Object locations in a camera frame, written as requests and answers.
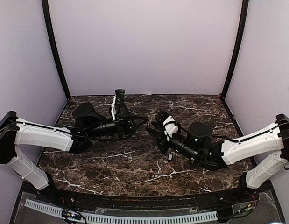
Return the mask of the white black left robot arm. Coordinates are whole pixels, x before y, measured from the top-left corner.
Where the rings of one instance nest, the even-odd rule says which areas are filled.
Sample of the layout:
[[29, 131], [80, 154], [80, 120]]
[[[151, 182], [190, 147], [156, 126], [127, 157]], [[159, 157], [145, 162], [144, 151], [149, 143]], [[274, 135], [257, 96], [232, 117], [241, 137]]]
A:
[[0, 164], [30, 182], [50, 203], [57, 203], [61, 194], [50, 174], [39, 169], [17, 146], [49, 147], [79, 154], [91, 147], [94, 140], [125, 140], [148, 122], [145, 116], [131, 114], [124, 103], [112, 104], [110, 114], [106, 118], [91, 103], [83, 103], [72, 113], [75, 126], [66, 128], [31, 123], [9, 111], [0, 121]]

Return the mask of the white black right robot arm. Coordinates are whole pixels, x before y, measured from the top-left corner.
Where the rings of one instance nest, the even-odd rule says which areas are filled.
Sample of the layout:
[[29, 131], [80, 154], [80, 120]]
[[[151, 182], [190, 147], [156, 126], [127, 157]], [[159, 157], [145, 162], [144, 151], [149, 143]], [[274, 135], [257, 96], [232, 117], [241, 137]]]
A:
[[211, 141], [215, 137], [212, 128], [201, 122], [191, 123], [184, 136], [184, 129], [168, 113], [160, 111], [155, 119], [153, 127], [147, 126], [146, 130], [162, 153], [171, 148], [210, 171], [269, 152], [260, 164], [240, 177], [240, 187], [233, 193], [239, 203], [278, 171], [289, 169], [289, 118], [284, 114], [278, 114], [275, 122], [252, 134], [235, 139], [223, 136], [215, 143]]

